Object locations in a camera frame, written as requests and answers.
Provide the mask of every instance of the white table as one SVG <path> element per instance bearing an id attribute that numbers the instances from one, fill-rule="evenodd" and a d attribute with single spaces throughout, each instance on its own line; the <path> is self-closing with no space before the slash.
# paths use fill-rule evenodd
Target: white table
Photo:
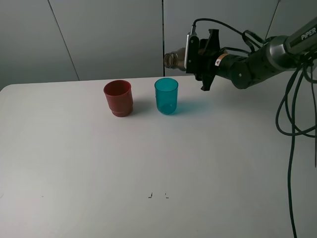
<path id="1" fill-rule="evenodd" d="M 175 77 L 171 116 L 156 109 L 158 78 L 128 79 L 134 112 L 126 118 L 107 106 L 109 81 L 4 88 L 0 237 L 292 237 L 290 138 L 274 124 L 289 76 L 247 90 L 216 78 L 210 92 L 192 76 Z M 308 90 L 301 127 L 313 123 Z M 298 138 L 292 188 L 301 238 L 317 237 L 316 181 L 314 140 Z"/>

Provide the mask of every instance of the orange label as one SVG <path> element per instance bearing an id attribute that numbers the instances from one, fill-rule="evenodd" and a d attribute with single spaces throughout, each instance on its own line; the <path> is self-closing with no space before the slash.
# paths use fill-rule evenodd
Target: orange label
<path id="1" fill-rule="evenodd" d="M 225 56 L 227 56 L 227 55 L 228 55 L 227 53 L 224 53 L 224 54 L 220 55 L 220 56 L 218 57 L 218 59 L 216 60 L 216 63 L 214 63 L 214 65 L 219 66 L 221 60 L 222 60 Z"/>

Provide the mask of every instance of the white wall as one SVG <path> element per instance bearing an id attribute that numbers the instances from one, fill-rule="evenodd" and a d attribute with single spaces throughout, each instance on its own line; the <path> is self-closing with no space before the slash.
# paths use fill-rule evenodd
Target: white wall
<path id="1" fill-rule="evenodd" d="M 223 21 L 240 31 L 249 29 L 265 38 L 276 5 L 277 0 L 164 0 L 165 53 L 185 47 L 193 21 L 202 17 Z M 198 37 L 208 38 L 208 29 L 220 29 L 221 47 L 248 50 L 241 36 L 217 23 L 197 23 Z M 184 73 L 165 69 L 165 74 Z"/>
<path id="2" fill-rule="evenodd" d="M 51 0 L 80 80 L 163 76 L 161 0 Z"/>
<path id="3" fill-rule="evenodd" d="M 78 80 L 46 0 L 0 1 L 0 90 Z"/>
<path id="4" fill-rule="evenodd" d="M 278 3 L 268 36 L 292 35 L 316 17 L 317 1 L 282 0 Z"/>

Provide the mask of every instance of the teal plastic cup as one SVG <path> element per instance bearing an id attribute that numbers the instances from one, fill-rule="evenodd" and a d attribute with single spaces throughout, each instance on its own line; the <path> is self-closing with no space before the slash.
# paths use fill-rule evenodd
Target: teal plastic cup
<path id="1" fill-rule="evenodd" d="M 155 82 L 158 111 L 168 115 L 177 107 L 178 82 L 172 78 L 161 78 Z"/>

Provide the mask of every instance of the red plastic cup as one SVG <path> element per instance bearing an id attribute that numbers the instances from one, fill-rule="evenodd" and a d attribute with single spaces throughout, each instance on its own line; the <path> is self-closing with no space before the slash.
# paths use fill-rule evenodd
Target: red plastic cup
<path id="1" fill-rule="evenodd" d="M 133 110 L 131 84 L 125 80 L 115 80 L 104 87 L 109 108 L 117 117 L 126 117 Z"/>

